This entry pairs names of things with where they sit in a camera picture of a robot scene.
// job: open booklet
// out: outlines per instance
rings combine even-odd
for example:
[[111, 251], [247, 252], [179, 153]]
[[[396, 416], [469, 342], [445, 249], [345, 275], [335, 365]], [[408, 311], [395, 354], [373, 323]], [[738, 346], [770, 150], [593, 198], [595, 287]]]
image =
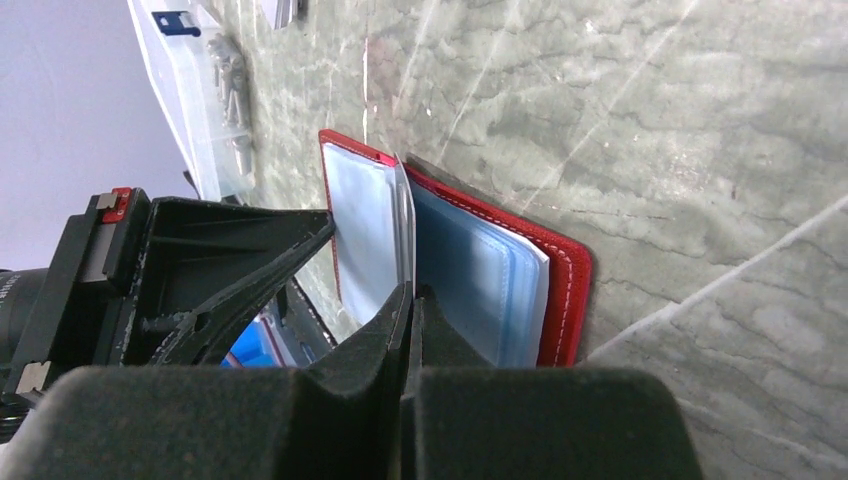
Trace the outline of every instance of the open booklet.
[[356, 321], [412, 281], [494, 365], [574, 363], [592, 268], [583, 245], [337, 132], [319, 141], [339, 296]]

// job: stitching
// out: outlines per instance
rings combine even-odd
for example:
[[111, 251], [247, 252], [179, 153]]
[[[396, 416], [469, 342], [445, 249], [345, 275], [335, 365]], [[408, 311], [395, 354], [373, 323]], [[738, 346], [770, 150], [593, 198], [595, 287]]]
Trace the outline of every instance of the stitching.
[[466, 210], [466, 211], [470, 211], [470, 212], [474, 213], [475, 215], [479, 215], [479, 216], [485, 218], [486, 220], [488, 220], [492, 223], [496, 223], [496, 224], [506, 228], [507, 230], [512, 231], [513, 233], [517, 233], [518, 235], [525, 236], [525, 237], [527, 237], [531, 240], [535, 240], [535, 241], [541, 243], [545, 247], [550, 248], [551, 250], [556, 252], [557, 256], [559, 256], [560, 258], [565, 260], [565, 262], [568, 264], [568, 282], [566, 283], [566, 287], [565, 287], [566, 288], [565, 289], [565, 306], [563, 307], [563, 311], [562, 311], [562, 321], [560, 322], [559, 338], [557, 338], [557, 350], [556, 350], [556, 354], [554, 355], [554, 364], [559, 362], [560, 353], [562, 352], [562, 339], [565, 337], [565, 326], [566, 326], [566, 317], [568, 316], [568, 306], [571, 303], [571, 286], [574, 283], [574, 264], [571, 261], [571, 257], [569, 257], [566, 252], [560, 250], [556, 245], [551, 245], [551, 244], [545, 242], [544, 240], [541, 240], [541, 239], [539, 239], [539, 238], [537, 238], [533, 235], [519, 232], [518, 230], [516, 230], [512, 226], [507, 225], [506, 223], [504, 223], [504, 222], [502, 222], [502, 221], [500, 221], [496, 218], [493, 218], [491, 215], [487, 215], [486, 213], [484, 213], [480, 210], [477, 210], [473, 206], [460, 204], [456, 200], [448, 198], [448, 197], [442, 195], [441, 193], [434, 191], [434, 190], [431, 190], [429, 188], [427, 190], [430, 190], [430, 192], [435, 194], [437, 197], [441, 198], [442, 200], [445, 200], [446, 202], [448, 202], [448, 203], [450, 203], [450, 204], [452, 204], [456, 207], [459, 207], [459, 208]]

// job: white wall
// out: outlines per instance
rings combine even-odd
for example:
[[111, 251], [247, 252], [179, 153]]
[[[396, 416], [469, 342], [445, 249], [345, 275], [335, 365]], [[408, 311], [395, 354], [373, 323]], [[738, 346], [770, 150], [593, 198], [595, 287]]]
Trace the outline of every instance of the white wall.
[[126, 2], [0, 0], [0, 269], [47, 266], [91, 195], [194, 196]]

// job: marble surface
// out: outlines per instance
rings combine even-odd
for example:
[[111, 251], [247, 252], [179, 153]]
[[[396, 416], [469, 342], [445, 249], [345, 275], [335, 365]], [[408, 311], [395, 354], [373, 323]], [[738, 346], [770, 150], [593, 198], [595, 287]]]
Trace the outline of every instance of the marble surface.
[[[709, 477], [848, 476], [848, 3], [209, 1], [250, 202], [326, 205], [321, 128], [416, 154], [593, 250], [581, 358], [663, 378]], [[299, 276], [352, 332], [329, 252]]]

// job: clear plastic box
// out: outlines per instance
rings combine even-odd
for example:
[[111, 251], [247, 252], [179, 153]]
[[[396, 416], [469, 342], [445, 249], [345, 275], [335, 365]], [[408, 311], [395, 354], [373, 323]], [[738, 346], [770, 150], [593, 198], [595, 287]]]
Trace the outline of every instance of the clear plastic box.
[[[225, 124], [213, 61], [206, 50], [209, 39], [221, 33], [218, 24], [195, 1], [128, 0], [128, 4], [150, 83], [200, 197], [218, 201], [253, 188], [252, 169], [246, 171], [244, 165], [240, 169], [231, 144], [235, 138], [249, 138], [250, 132]], [[190, 12], [201, 36], [163, 35], [151, 15], [155, 11]]]

